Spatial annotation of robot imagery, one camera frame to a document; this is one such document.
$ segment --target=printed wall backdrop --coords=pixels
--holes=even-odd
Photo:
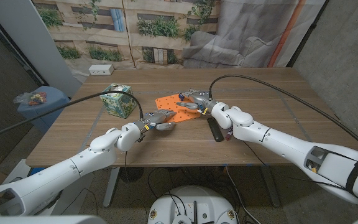
[[[73,75],[284,67],[324,0],[33,0]]]

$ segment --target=orange pegboard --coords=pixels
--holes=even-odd
[[[201,114],[197,110],[190,110],[183,106],[178,106],[177,102],[181,102],[179,99],[179,94],[166,96],[163,98],[155,99],[155,104],[157,105],[157,109],[162,110],[173,110],[176,114],[168,120],[165,120],[166,123],[169,122],[181,122],[189,119],[199,118]],[[185,98],[182,102],[191,103],[188,98]]]

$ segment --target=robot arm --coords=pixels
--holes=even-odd
[[[61,190],[90,172],[115,163],[116,152],[128,151],[144,133],[152,128],[172,129],[175,123],[163,122],[175,115],[171,110],[157,110],[146,114],[145,119],[124,125],[121,130],[112,128],[94,139],[89,148],[77,155],[44,169],[30,177],[0,185],[0,193],[10,190],[14,198],[0,205],[0,215],[34,215],[53,201]]]
[[[190,90],[182,95],[198,105],[203,114],[212,115],[220,127],[227,129],[232,126],[235,138],[266,147],[294,163],[313,181],[336,186],[319,184],[328,192],[348,202],[358,203],[358,151],[304,141],[264,126],[236,106],[229,109],[228,105],[209,99],[208,92]]]

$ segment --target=tissue box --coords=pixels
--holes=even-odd
[[[133,95],[132,88],[127,85],[112,83],[104,91],[110,90],[124,91]],[[134,99],[122,93],[109,93],[101,95],[100,98],[107,112],[120,118],[127,118],[136,107]]]

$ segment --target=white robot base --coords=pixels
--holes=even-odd
[[[236,216],[229,201],[215,191],[187,185],[158,198],[150,209],[148,224],[234,224],[237,223]]]

